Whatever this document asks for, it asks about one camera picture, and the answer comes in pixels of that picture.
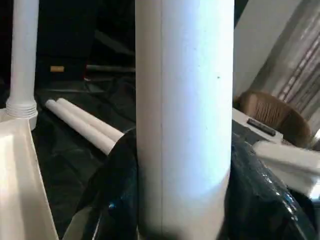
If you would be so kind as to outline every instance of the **white plastic part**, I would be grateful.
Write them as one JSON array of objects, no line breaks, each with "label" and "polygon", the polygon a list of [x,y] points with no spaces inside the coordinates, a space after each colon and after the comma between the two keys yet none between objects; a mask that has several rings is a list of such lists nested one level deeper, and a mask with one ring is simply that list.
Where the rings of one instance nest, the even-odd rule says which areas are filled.
[{"label": "white plastic part", "polygon": [[267,141],[253,146],[256,155],[291,189],[311,199],[320,197],[320,153]]},{"label": "white plastic part", "polygon": [[28,120],[0,123],[0,239],[58,240]]},{"label": "white plastic part", "polygon": [[140,233],[216,239],[231,161],[234,1],[138,0],[135,11]]},{"label": "white plastic part", "polygon": [[76,115],[81,120],[85,121],[87,124],[91,125],[92,127],[96,128],[98,131],[103,133],[104,135],[108,136],[115,143],[124,135],[121,131],[110,126],[104,121],[101,121],[100,119],[84,111],[80,107],[72,104],[71,102],[65,100],[64,98],[59,98],[56,102],[62,105],[68,111],[70,111],[70,113]]},{"label": "white plastic part", "polygon": [[275,136],[271,136],[271,135],[257,129],[256,127],[247,123],[248,120],[251,119],[251,117],[249,117],[248,115],[245,115],[243,112],[241,112],[235,108],[232,108],[232,119],[234,121],[236,121],[237,123],[241,124],[242,126],[249,128],[251,131],[255,132],[256,134],[262,136],[266,140],[269,140],[269,141],[276,143],[276,144],[281,144],[283,141],[284,135],[282,133],[275,131]]},{"label": "white plastic part", "polygon": [[39,0],[13,1],[13,34],[10,96],[7,119],[28,119],[33,130],[37,123],[34,98]]},{"label": "white plastic part", "polygon": [[93,126],[90,126],[88,123],[81,120],[78,116],[70,113],[66,108],[56,103],[54,100],[48,100],[45,103],[45,106],[106,155],[108,155],[114,147],[115,142],[108,136],[99,132]]}]

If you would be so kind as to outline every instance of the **white rod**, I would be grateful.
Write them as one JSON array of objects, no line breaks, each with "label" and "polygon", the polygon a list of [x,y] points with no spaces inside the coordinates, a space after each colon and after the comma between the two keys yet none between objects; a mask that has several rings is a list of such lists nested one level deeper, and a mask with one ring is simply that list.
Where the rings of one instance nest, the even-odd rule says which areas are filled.
[{"label": "white rod", "polygon": [[13,33],[10,97],[6,113],[28,118],[33,129],[37,121],[34,99],[39,0],[13,1]]},{"label": "white rod", "polygon": [[233,0],[138,0],[139,229],[213,240],[231,161]]},{"label": "white rod", "polygon": [[54,100],[48,100],[45,103],[45,106],[58,118],[68,124],[71,128],[77,131],[106,155],[108,155],[111,149],[114,147],[115,142],[113,140],[99,132],[93,126],[90,126],[88,123],[70,113],[67,109],[56,103]]},{"label": "white rod", "polygon": [[70,111],[72,114],[78,116],[80,119],[85,121],[87,124],[91,125],[92,127],[99,130],[101,133],[103,133],[104,135],[108,136],[115,143],[124,135],[121,131],[110,126],[109,124],[105,123],[104,121],[101,121],[100,119],[98,119],[95,116],[91,115],[90,113],[84,111],[80,107],[72,104],[71,102],[65,100],[64,98],[59,98],[56,102],[58,104],[60,104],[61,106],[63,106],[68,111]]}]

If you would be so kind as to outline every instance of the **white plastic base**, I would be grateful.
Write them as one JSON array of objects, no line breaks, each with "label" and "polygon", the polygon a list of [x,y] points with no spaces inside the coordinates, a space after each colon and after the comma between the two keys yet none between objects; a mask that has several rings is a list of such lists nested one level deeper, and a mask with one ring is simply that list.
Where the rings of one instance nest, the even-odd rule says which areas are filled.
[{"label": "white plastic base", "polygon": [[14,117],[7,114],[6,108],[0,109],[0,123],[14,119],[27,119],[29,121],[30,130],[32,131],[36,128],[37,125],[38,111],[36,111],[35,114],[31,117]]},{"label": "white plastic base", "polygon": [[0,239],[58,240],[27,120],[0,123],[0,154]]}]

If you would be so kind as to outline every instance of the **white cylinder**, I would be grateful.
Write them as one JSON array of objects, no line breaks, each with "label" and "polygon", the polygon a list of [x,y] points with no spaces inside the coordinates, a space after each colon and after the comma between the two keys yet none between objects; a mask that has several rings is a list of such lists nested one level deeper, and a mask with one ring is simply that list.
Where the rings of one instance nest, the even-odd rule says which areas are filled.
[{"label": "white cylinder", "polygon": [[95,116],[89,114],[88,112],[84,111],[80,107],[72,104],[71,102],[65,100],[64,98],[59,98],[56,101],[58,104],[62,105],[65,109],[70,111],[70,113],[78,116],[80,119],[85,121],[87,124],[91,125],[92,127],[99,130],[104,135],[108,136],[112,139],[115,143],[124,135],[121,131],[115,129],[114,127],[110,126],[109,124],[101,121],[100,119],[96,118]]},{"label": "white cylinder", "polygon": [[10,96],[6,113],[27,118],[31,129],[37,122],[34,98],[39,0],[13,1],[13,33]]},{"label": "white cylinder", "polygon": [[135,8],[141,235],[216,239],[231,161],[234,1]]},{"label": "white cylinder", "polygon": [[106,155],[108,155],[114,147],[115,142],[113,140],[78,118],[76,115],[70,113],[54,100],[46,101],[45,106]]}]

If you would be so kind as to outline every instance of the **orange label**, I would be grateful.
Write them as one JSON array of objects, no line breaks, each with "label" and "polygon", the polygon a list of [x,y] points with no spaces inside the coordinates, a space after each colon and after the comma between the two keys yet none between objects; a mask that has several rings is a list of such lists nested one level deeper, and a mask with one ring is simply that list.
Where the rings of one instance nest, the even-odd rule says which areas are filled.
[{"label": "orange label", "polygon": [[52,73],[63,73],[65,71],[64,66],[51,66],[50,67],[50,72]]}]

